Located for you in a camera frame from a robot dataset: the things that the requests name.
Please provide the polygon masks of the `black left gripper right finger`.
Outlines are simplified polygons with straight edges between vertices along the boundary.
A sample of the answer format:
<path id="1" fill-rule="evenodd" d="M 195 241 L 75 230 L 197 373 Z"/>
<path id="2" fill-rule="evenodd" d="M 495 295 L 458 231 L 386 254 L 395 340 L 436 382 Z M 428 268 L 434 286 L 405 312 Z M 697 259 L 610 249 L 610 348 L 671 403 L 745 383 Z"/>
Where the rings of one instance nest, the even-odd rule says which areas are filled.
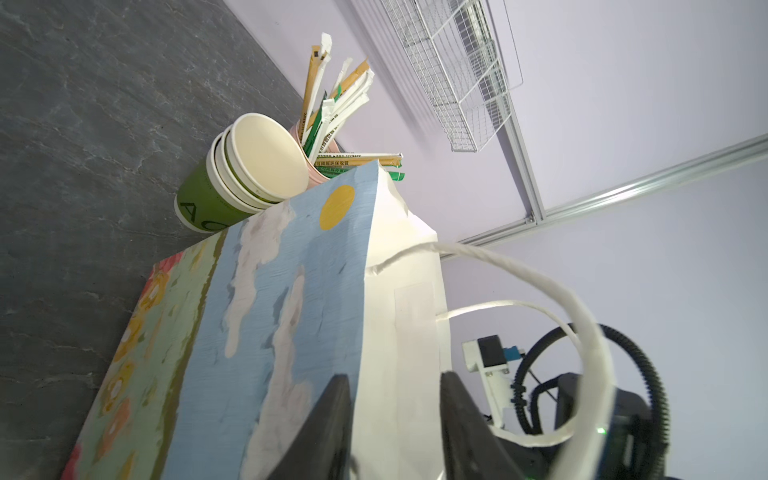
<path id="1" fill-rule="evenodd" d="M 440 420 L 446 479 L 525 478 L 452 371 L 440 377 Z"/>

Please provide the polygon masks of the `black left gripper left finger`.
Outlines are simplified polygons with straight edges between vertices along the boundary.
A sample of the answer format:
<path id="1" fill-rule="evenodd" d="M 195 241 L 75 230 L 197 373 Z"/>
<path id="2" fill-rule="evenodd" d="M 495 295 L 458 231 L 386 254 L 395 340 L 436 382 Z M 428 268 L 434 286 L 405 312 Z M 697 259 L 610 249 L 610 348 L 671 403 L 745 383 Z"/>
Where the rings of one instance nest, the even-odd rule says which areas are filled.
<path id="1" fill-rule="evenodd" d="M 334 375 L 268 479 L 348 479 L 352 421 L 348 376 Z"/>

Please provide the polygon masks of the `illustrated paper bag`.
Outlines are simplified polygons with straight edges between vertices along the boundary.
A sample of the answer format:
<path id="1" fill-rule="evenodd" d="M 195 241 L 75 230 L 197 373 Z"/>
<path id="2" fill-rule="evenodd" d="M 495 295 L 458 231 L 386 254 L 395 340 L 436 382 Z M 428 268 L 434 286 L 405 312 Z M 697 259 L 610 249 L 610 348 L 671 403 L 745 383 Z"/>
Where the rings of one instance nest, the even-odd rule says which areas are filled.
<path id="1" fill-rule="evenodd" d="M 63 477 L 265 479 L 337 374 L 353 405 L 349 478 L 445 477 L 442 254 L 540 290 L 562 326 L 597 324 L 553 279 L 440 243 L 366 166 L 155 265 Z"/>

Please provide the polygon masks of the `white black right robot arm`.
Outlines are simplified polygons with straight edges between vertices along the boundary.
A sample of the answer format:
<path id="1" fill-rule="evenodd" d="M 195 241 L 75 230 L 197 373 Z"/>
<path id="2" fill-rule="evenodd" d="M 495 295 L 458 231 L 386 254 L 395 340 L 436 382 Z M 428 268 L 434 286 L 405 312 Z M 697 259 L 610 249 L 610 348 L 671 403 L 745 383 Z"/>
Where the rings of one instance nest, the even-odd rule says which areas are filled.
<path id="1" fill-rule="evenodd" d="M 529 389 L 536 360 L 557 341 L 582 343 L 581 374 L 565 373 Z M 632 360 L 647 395 L 615 385 L 608 343 Z M 490 407 L 488 438 L 515 479 L 663 479 L 670 416 L 660 376 L 621 332 L 580 321 L 563 325 L 522 351 L 498 336 L 463 344 L 468 371 L 481 376 Z"/>

